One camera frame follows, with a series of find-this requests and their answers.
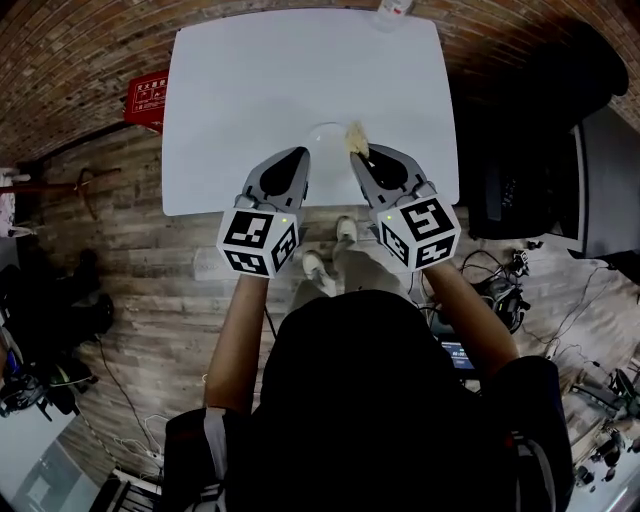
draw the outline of wooden floor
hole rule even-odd
[[[208,362],[233,293],[235,278],[215,250],[219,214],[166,217],[161,198],[161,138],[140,128],[130,128],[69,151],[51,162],[45,178],[49,182],[75,180],[81,168],[100,170],[121,167],[119,175],[91,185],[90,200],[99,216],[93,221],[81,201],[73,196],[43,196],[31,221],[39,225],[40,246],[51,261],[71,270],[86,247],[99,256],[103,289],[116,306],[115,323],[104,336],[104,352],[111,371],[131,398],[141,421],[159,414],[171,418],[201,406]],[[367,229],[367,212],[361,207],[311,208],[306,211],[307,228],[303,249],[314,247],[327,258],[333,246],[335,221],[351,214],[358,220],[363,246],[394,271],[402,269],[376,244]],[[463,228],[466,212],[458,210]],[[522,241],[460,242],[456,262],[477,248],[484,248],[506,261]],[[524,296],[532,309],[525,328],[543,341],[557,331],[562,319],[581,301],[588,277],[602,262],[575,261],[566,251],[548,244],[530,254],[531,277],[525,278]],[[474,263],[490,266],[479,257]],[[302,278],[299,253],[283,275],[273,280],[268,308],[276,327],[287,311],[297,283]],[[471,280],[481,270],[469,271]],[[411,276],[401,276],[407,288]],[[420,298],[416,278],[412,295]],[[638,289],[617,272],[598,270],[586,291],[586,306],[571,329],[562,336],[556,356],[564,380],[581,368],[603,381],[605,373],[587,364],[596,360],[607,371],[625,366],[640,341]],[[568,327],[582,306],[564,328]],[[541,354],[546,346],[524,330],[517,333],[522,354]],[[273,343],[265,322],[260,374]],[[122,393],[105,371],[99,346],[86,343],[78,350],[100,381],[79,397],[79,406],[97,436],[115,455],[118,464],[153,479],[158,468],[148,459],[133,455],[114,438],[146,440]],[[572,438],[585,432],[593,419],[581,400],[565,402]],[[163,442],[164,421],[149,420],[156,439]],[[76,418],[61,436],[64,447],[89,476],[101,484],[114,463],[103,451],[81,418]]]

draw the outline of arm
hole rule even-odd
[[[262,277],[242,275],[238,280],[209,363],[207,407],[251,412],[268,286]]]
[[[440,263],[423,272],[482,377],[491,378],[508,362],[518,359],[508,329],[455,267]]]

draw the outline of sleeve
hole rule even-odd
[[[237,413],[213,407],[167,423],[161,512],[216,510],[214,504],[226,512],[229,461],[242,444],[245,423]]]
[[[555,496],[555,510],[566,510],[573,491],[573,461],[557,366],[537,356],[512,361],[484,386],[483,396],[499,427],[511,434],[516,493],[534,487],[537,480],[537,485],[553,490],[549,495]],[[526,455],[535,459],[537,471],[529,471]]]

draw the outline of pants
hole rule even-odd
[[[338,242],[333,250],[333,264],[344,280],[344,292],[359,290],[382,290],[395,293],[411,302],[407,290],[400,280],[367,253],[356,242],[346,239]],[[314,281],[305,279],[300,283],[289,312],[313,299],[328,297]]]

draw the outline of small screen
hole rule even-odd
[[[473,370],[473,365],[471,361],[469,361],[460,343],[456,341],[443,341],[442,346],[449,352],[451,359],[453,359],[453,366],[459,370]]]

